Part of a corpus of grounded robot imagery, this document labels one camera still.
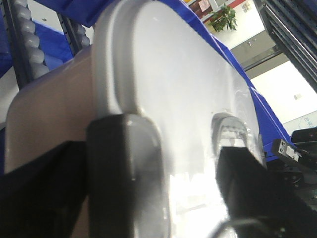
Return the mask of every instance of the machine part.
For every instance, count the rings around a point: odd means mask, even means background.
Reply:
[[[303,173],[305,183],[317,183],[316,172],[296,161],[296,158],[299,159],[300,154],[296,152],[296,148],[288,144],[286,141],[282,139],[274,140],[272,145],[272,153],[279,157],[287,165],[299,168]]]
[[[85,28],[69,19],[66,16],[57,13],[58,19],[64,31],[65,37],[69,43],[71,52],[75,56],[80,50],[89,45],[89,38],[85,35]]]
[[[317,128],[314,127],[293,131],[292,142],[296,145],[317,143]]]
[[[89,125],[87,146],[90,236],[168,237],[168,197],[155,127],[136,115],[109,116]]]
[[[248,132],[241,120],[228,114],[216,114],[212,120],[213,152],[218,155],[223,146],[247,147]]]
[[[47,73],[49,69],[46,67],[44,53],[39,46],[27,0],[1,0],[0,6],[10,42],[17,83],[21,89]]]
[[[317,91],[317,17],[301,0],[254,0],[278,47]]]

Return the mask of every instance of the blue panel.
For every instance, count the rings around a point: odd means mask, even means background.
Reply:
[[[274,139],[280,138],[286,140],[290,144],[293,143],[291,142],[291,137],[288,135],[265,98],[254,88],[250,88],[250,92],[257,112],[264,151],[267,152],[267,161],[271,161],[277,158],[271,153],[272,142]]]
[[[9,44],[6,37],[6,30],[3,22],[3,18],[0,17],[0,55],[9,54]]]
[[[67,62],[73,58],[64,33],[56,31],[37,21],[34,22],[36,34],[41,41],[41,48],[46,55],[58,58],[63,62]]]
[[[91,27],[114,0],[35,0],[76,22]]]

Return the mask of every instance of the gray plastic part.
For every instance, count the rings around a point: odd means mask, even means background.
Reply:
[[[23,32],[24,44],[26,47],[37,48],[40,45],[40,38],[29,32]]]
[[[25,18],[20,18],[19,22],[20,22],[20,25],[21,25],[21,31],[22,32],[34,33],[35,24],[34,24],[33,21],[27,20]]]
[[[49,68],[42,63],[31,63],[32,72],[34,78],[41,77],[42,75],[49,72]]]
[[[90,236],[168,237],[169,211],[156,129],[137,115],[88,127]]]
[[[28,1],[27,0],[14,0],[13,4],[14,5],[21,5],[23,7],[26,7],[27,4],[28,4]]]
[[[26,7],[23,7],[21,5],[16,5],[15,10],[17,12],[18,18],[24,18],[27,20],[31,19],[31,11],[29,9],[27,9]]]

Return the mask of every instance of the metal rack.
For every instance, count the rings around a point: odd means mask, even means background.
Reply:
[[[317,2],[254,2],[269,35],[317,92]]]

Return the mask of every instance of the white wall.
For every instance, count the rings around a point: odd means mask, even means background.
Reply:
[[[251,81],[282,123],[317,111],[317,94],[289,61]]]
[[[244,12],[242,5],[248,3],[250,10]],[[247,39],[264,31],[261,18],[258,14],[256,6],[252,0],[247,0],[234,8],[236,11],[237,31],[224,29],[221,32],[216,32],[214,35],[223,42],[229,49],[236,47]]]

